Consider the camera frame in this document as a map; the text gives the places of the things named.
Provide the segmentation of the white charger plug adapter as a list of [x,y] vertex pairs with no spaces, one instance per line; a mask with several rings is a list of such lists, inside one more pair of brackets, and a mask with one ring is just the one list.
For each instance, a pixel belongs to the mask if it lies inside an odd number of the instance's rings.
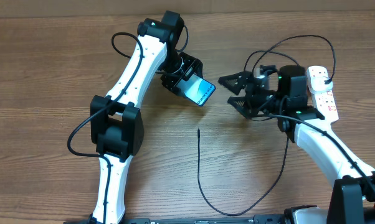
[[311,76],[308,81],[309,91],[312,94],[325,93],[333,89],[333,82],[326,83],[326,77],[313,77]]

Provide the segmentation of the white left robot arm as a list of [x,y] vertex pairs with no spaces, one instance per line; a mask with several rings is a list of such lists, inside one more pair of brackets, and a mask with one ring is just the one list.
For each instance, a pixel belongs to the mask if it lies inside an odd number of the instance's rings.
[[202,77],[202,63],[176,49],[182,17],[166,11],[160,21],[145,19],[138,25],[137,44],[118,83],[107,95],[90,104],[91,140],[100,161],[97,206],[89,223],[120,223],[125,214],[128,168],[144,137],[141,103],[157,71],[162,84],[175,95],[202,106],[214,86]]

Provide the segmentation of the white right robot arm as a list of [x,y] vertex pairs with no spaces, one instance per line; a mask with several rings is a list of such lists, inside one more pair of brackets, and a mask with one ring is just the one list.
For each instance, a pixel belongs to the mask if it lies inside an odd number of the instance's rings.
[[308,105],[307,77],[299,65],[263,66],[219,78],[234,93],[227,102],[243,117],[277,119],[278,128],[324,173],[333,191],[327,210],[304,205],[284,211],[282,223],[375,223],[375,169],[333,132],[325,115]]

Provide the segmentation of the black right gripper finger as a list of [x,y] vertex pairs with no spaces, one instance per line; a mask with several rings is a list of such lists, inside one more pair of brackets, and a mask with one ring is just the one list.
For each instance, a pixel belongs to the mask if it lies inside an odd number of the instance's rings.
[[220,77],[218,83],[223,87],[227,88],[230,92],[235,95],[239,95],[240,91],[243,90],[249,83],[252,77],[252,72],[243,71],[232,75]]
[[244,96],[229,97],[227,103],[233,106],[244,118],[252,119],[251,109],[247,104],[247,99]]

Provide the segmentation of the Samsung Galaxy smartphone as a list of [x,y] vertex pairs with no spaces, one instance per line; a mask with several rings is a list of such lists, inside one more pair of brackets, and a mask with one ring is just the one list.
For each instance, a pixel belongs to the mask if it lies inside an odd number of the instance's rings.
[[203,106],[216,90],[213,84],[197,75],[192,75],[188,81],[181,80],[177,87],[182,96],[198,106]]

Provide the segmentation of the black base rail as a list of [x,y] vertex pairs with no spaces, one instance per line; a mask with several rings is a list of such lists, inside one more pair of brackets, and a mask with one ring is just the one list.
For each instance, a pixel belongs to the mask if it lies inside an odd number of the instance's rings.
[[291,224],[284,215],[254,215],[253,217],[180,218],[151,220],[149,218],[122,218],[120,224]]

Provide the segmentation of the white power strip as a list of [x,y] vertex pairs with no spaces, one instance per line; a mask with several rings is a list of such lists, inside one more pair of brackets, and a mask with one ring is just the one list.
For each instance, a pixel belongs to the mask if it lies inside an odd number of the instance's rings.
[[[322,66],[310,66],[306,71],[307,82],[310,77],[326,77],[329,79],[327,69]],[[325,120],[334,123],[339,120],[338,111],[332,90],[320,94],[312,94],[313,106],[325,117]]]

